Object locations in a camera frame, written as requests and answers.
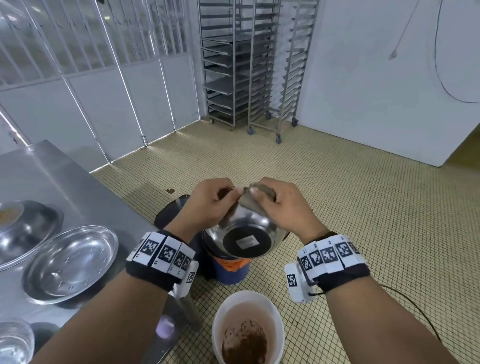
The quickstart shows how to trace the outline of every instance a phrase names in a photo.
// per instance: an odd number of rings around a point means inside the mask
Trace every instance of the hanging cord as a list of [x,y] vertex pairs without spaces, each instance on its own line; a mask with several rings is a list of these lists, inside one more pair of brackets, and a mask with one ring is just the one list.
[[401,35],[400,38],[398,39],[398,42],[397,42],[396,47],[395,47],[395,49],[393,50],[392,54],[390,54],[390,59],[391,59],[391,60],[392,60],[393,58],[396,58],[396,57],[397,57],[397,52],[396,52],[396,50],[398,49],[398,46],[400,45],[400,42],[402,41],[403,36],[405,35],[405,32],[407,31],[408,25],[410,24],[410,20],[412,20],[413,13],[414,13],[415,10],[417,9],[417,6],[419,5],[419,2],[420,2],[420,0],[417,0],[417,3],[415,4],[415,7],[414,7],[413,10],[412,10],[412,14],[410,14],[410,17],[408,18],[408,22],[407,22],[407,24],[405,25],[405,28],[403,29],[402,35]]
[[[384,284],[380,284],[380,286],[382,286],[383,288],[387,288],[389,290],[392,290],[393,292],[395,293],[398,293],[400,296],[402,296],[403,298],[407,299],[412,305],[415,306],[415,308],[417,310],[420,311],[420,313],[422,314],[422,316],[425,318],[425,320],[427,320],[428,324],[430,325],[430,327],[432,328],[433,332],[435,333],[435,336],[437,337],[438,341],[440,341],[440,343],[443,343],[442,342],[442,339],[440,338],[440,335],[438,335],[438,332],[437,330],[435,329],[435,326],[433,326],[432,322],[430,321],[430,319],[427,317],[427,315],[422,311],[422,309],[420,307],[418,307],[418,305],[413,302],[406,294],[400,292],[399,290],[396,290],[395,288],[392,288],[392,287],[389,287],[389,286],[385,286]],[[325,292],[321,292],[321,293],[308,293],[309,296],[321,296],[321,295],[324,295]]]
[[438,15],[437,15],[437,26],[436,26],[436,29],[435,29],[435,42],[433,44],[433,60],[434,60],[434,63],[435,63],[435,73],[437,74],[437,79],[438,81],[440,82],[440,84],[442,85],[442,88],[444,89],[445,93],[447,95],[449,95],[452,99],[454,100],[457,100],[457,101],[460,101],[460,102],[463,102],[465,104],[478,104],[480,102],[478,101],[465,101],[465,100],[462,100],[460,98],[457,98],[455,96],[453,96],[450,92],[448,92],[448,90],[446,89],[444,83],[442,82],[442,78],[440,77],[440,74],[438,72],[438,67],[437,67],[437,38],[438,38],[438,24],[440,23],[440,14],[442,12],[442,5],[444,3],[444,0],[440,0],[440,5],[438,7]]

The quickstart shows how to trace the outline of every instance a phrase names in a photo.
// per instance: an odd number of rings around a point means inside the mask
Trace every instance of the orange cloth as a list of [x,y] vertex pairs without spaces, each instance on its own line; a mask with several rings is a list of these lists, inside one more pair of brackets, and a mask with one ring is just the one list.
[[225,259],[220,259],[217,258],[216,256],[213,256],[210,254],[210,256],[215,259],[227,272],[236,272],[240,268],[243,268],[247,264],[249,264],[252,260],[251,259],[234,259],[234,260],[225,260]]

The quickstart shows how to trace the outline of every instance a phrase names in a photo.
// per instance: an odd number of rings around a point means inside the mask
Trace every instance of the metal table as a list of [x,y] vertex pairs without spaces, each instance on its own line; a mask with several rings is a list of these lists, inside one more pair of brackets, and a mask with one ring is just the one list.
[[[26,199],[52,204],[65,214],[61,231],[102,225],[119,239],[118,255],[108,273],[83,294],[60,304],[42,306],[27,300],[21,287],[26,262],[0,272],[0,321],[22,318],[32,325],[36,344],[41,344],[122,270],[130,250],[145,232],[156,228],[47,140],[0,155],[0,171],[0,202]],[[164,314],[174,319],[175,332],[168,340],[155,335],[144,363],[161,362],[189,321],[199,328],[189,296],[181,301],[168,296]]]

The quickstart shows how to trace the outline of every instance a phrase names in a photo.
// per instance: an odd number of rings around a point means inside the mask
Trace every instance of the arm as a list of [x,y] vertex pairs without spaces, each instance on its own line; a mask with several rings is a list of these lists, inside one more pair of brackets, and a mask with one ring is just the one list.
[[[165,230],[189,243],[217,224],[240,194],[229,179],[200,182]],[[75,314],[35,355],[31,364],[138,363],[152,342],[168,292],[156,285],[118,274]]]
[[[252,192],[278,226],[296,234],[304,245],[328,233],[294,184],[270,178],[260,182],[275,190],[276,201],[261,191]],[[457,363],[435,336],[372,277],[350,281],[325,296],[353,364]]]

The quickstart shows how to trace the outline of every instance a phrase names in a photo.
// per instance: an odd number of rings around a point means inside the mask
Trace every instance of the wrist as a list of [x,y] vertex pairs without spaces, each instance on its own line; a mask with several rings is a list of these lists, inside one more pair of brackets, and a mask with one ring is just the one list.
[[193,237],[198,233],[198,229],[192,224],[175,217],[166,227],[165,230],[172,233],[175,236],[178,236],[185,243],[190,244]]
[[317,218],[306,225],[298,234],[296,234],[303,245],[307,245],[315,239],[329,233],[330,230]]

